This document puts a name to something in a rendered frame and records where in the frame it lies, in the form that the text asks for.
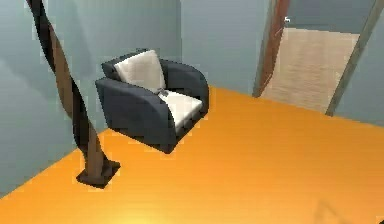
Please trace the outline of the brown room door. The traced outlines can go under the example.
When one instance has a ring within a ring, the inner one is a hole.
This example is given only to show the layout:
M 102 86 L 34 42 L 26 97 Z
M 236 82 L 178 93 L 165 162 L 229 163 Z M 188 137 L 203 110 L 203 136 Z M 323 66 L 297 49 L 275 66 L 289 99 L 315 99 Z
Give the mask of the brown room door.
M 283 35 L 290 0 L 270 0 L 254 86 L 260 97 L 272 78 Z

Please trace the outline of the brown twisted floor lamp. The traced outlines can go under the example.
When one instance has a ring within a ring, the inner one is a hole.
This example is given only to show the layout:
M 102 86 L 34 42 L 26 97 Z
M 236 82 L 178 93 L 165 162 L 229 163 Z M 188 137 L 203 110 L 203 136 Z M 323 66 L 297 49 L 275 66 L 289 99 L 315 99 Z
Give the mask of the brown twisted floor lamp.
M 28 4 L 44 56 L 55 75 L 62 107 L 72 121 L 72 132 L 77 147 L 82 152 L 85 168 L 77 181 L 95 188 L 105 188 L 120 168 L 120 163 L 109 160 L 104 154 L 98 133 L 89 120 L 80 90 L 70 74 L 68 63 L 47 17 L 43 0 L 25 0 Z

